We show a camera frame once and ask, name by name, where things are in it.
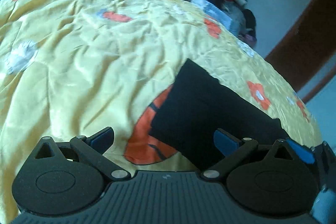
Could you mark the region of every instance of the wrinkled fabric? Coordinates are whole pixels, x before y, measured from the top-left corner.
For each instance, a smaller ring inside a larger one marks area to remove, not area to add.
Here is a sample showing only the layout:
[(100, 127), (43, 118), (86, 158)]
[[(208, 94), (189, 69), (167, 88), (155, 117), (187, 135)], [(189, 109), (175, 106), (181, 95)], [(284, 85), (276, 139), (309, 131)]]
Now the wrinkled fabric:
[[(214, 37), (206, 14), (182, 0), (0, 0), (0, 222), (18, 213), (11, 184), (43, 136), (56, 142), (111, 126), (115, 142), (104, 154), (127, 169), (190, 170), (176, 153), (135, 165), (125, 149), (147, 106), (190, 58), (308, 147), (321, 142), (307, 109), (291, 105), (290, 85), (257, 53), (251, 57), (222, 25)], [(38, 53), (23, 72), (7, 75), (5, 56), (24, 41)], [(264, 110), (247, 82), (259, 83)]]
[(288, 138), (279, 119), (271, 119), (190, 59), (151, 125), (150, 136), (181, 152), (200, 170), (224, 158), (214, 143), (217, 128), (260, 144), (272, 145), (277, 139)]

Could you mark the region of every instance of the blue pad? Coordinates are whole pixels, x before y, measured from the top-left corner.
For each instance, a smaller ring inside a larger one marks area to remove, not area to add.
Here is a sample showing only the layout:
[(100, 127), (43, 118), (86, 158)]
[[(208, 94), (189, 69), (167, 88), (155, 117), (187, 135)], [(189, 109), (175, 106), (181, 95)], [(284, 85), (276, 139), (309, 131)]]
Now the blue pad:
[(216, 148), (225, 156), (229, 156), (239, 148), (239, 143), (223, 134), (221, 131), (216, 130), (213, 134), (213, 142)]
[(313, 164), (315, 162), (314, 154), (309, 148), (301, 146), (292, 139), (286, 139), (286, 142), (288, 142), (290, 147), (295, 151), (300, 160), (302, 160), (304, 163)]

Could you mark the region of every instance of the bed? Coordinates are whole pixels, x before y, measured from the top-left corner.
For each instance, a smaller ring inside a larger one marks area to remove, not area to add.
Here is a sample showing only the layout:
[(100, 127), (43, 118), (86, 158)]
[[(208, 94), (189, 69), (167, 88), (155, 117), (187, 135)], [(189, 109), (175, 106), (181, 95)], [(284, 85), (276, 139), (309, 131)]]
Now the bed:
[(126, 155), (137, 121), (187, 58), (295, 141), (320, 144), (291, 86), (230, 25), (211, 5), (183, 0), (0, 0), (0, 223), (18, 214), (11, 184), (43, 136), (69, 141), (111, 126), (104, 156), (132, 174), (194, 169), (178, 151), (145, 163)]

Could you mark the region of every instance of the black circular plate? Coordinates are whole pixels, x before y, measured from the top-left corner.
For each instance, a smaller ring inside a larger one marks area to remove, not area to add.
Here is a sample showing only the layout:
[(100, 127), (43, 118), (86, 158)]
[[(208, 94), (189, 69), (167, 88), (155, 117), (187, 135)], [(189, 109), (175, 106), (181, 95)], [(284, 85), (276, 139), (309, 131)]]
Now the black circular plate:
[(318, 191), (313, 175), (297, 160), (274, 159), (242, 165), (229, 174), (226, 182), (238, 203), (272, 216), (310, 210)]
[(104, 181), (93, 167), (64, 160), (39, 159), (29, 174), (18, 174), (12, 192), (20, 208), (38, 215), (64, 215), (90, 205), (103, 192)]

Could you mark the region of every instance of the yellow bedspread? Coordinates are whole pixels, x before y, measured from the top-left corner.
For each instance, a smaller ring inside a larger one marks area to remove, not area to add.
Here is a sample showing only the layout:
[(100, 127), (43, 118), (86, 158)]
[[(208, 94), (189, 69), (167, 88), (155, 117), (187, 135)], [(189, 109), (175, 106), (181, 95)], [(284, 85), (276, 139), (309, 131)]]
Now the yellow bedspread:
[[(105, 156), (131, 173), (194, 168), (180, 153), (141, 166), (123, 156), (137, 120), (187, 58), (280, 118), (294, 140), (308, 147), (321, 143), (315, 120), (290, 85), (189, 2), (1, 0), (0, 41), (2, 224), (18, 213), (11, 184), (43, 136), (69, 141), (111, 126), (115, 143)], [(34, 61), (9, 74), (6, 57), (27, 41), (36, 43)]]

